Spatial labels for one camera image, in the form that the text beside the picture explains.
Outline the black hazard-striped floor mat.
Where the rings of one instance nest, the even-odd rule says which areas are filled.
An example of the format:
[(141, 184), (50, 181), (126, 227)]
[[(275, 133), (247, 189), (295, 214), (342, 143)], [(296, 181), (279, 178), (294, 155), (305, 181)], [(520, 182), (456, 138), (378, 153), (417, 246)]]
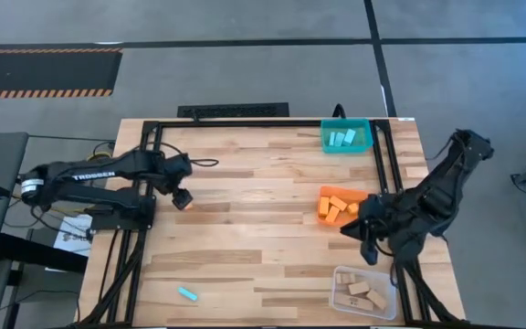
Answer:
[(120, 48), (0, 49), (0, 99), (108, 97)]

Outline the teal plastic bin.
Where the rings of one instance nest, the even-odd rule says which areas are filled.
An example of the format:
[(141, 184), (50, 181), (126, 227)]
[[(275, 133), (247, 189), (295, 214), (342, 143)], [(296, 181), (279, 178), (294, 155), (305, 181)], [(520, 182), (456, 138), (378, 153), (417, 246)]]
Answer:
[[(356, 131), (351, 146), (329, 146), (331, 132), (346, 134), (348, 129)], [(367, 119), (329, 119), (321, 121), (321, 146), (326, 154), (361, 154), (373, 146), (370, 122)]]

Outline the orange plastic bin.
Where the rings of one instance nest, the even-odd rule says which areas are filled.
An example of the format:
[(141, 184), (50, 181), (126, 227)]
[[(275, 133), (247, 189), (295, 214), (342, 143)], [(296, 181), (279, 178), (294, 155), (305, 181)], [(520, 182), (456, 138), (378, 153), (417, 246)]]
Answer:
[(333, 223), (328, 223), (325, 221), (325, 217), (320, 217), (318, 214), (319, 199), (321, 196), (327, 196), (328, 198), (330, 198), (331, 196), (336, 196), (342, 201), (346, 202), (348, 205), (351, 203), (358, 203), (360, 206), (360, 204), (368, 197), (368, 193), (362, 190), (346, 189), (346, 188), (340, 188), (340, 187), (335, 187), (335, 186), (322, 186), (321, 187), (320, 195), (318, 198), (318, 204), (317, 204), (318, 221), (323, 225), (341, 227), (357, 219), (358, 214), (360, 212), (360, 208), (356, 216), (349, 214), (346, 208), (344, 211), (340, 211), (339, 216), (336, 218), (336, 220)]

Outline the black floor vent grille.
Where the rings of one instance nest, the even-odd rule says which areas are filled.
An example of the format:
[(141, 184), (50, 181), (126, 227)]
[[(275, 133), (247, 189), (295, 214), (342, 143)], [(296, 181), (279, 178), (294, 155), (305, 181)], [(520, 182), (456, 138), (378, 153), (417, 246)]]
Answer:
[(289, 117), (287, 102), (184, 105), (177, 109), (178, 118), (257, 118)]

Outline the black aluminium table frame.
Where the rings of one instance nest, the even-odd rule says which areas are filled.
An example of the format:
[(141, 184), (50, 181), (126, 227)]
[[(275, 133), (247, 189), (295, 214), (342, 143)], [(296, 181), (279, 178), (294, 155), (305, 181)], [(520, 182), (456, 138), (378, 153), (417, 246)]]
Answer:
[[(313, 119), (207, 127), (167, 121), (165, 152), (215, 158), (184, 180), (194, 208), (157, 200), (135, 297), (136, 326), (368, 326), (330, 305), (336, 267), (364, 267), (356, 240), (318, 221), (322, 186), (380, 188), (372, 152), (326, 154)], [(196, 302), (178, 291), (184, 287)]]

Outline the white printed paper sheet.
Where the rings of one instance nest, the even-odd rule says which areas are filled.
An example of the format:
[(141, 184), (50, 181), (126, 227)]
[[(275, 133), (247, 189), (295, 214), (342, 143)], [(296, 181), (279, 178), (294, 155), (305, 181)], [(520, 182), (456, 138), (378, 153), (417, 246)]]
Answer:
[(87, 239), (87, 234), (91, 220), (92, 218), (89, 215), (63, 217), (59, 227), (60, 232), (54, 242), (54, 248), (88, 257), (91, 242)]

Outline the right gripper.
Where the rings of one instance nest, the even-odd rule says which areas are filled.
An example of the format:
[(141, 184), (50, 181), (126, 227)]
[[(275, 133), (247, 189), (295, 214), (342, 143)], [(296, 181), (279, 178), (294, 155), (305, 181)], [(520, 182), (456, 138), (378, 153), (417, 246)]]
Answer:
[(389, 239), (394, 233), (392, 194), (369, 195), (361, 203), (357, 219), (340, 228), (340, 232), (349, 238), (360, 238), (360, 253), (369, 265), (375, 265), (378, 255), (383, 253), (395, 257), (396, 252), (391, 249), (385, 251), (378, 244), (379, 241)]

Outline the clear plastic bin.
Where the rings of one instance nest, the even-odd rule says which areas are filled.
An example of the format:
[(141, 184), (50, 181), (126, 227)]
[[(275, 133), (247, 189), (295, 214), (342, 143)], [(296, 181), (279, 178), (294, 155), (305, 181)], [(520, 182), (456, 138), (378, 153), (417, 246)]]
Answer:
[[(371, 289), (376, 290), (387, 300), (387, 307), (384, 310), (380, 310), (377, 306), (373, 305), (372, 311), (364, 311), (352, 307), (347, 307), (344, 305), (337, 304), (333, 301), (334, 295), (336, 293), (343, 293), (350, 295), (348, 291), (349, 284), (337, 284), (335, 279), (335, 274), (338, 272), (351, 272), (355, 274), (356, 282), (366, 281)], [(332, 275), (332, 288), (331, 288), (331, 297), (330, 303), (331, 306), (345, 313), (355, 313), (363, 316), (369, 316), (382, 320), (394, 320), (397, 315), (397, 301), (396, 301), (396, 288), (390, 282), (390, 275), (378, 271), (367, 271), (351, 267), (338, 266), (335, 268)], [(366, 298), (366, 293), (359, 295), (351, 295), (359, 298)]]

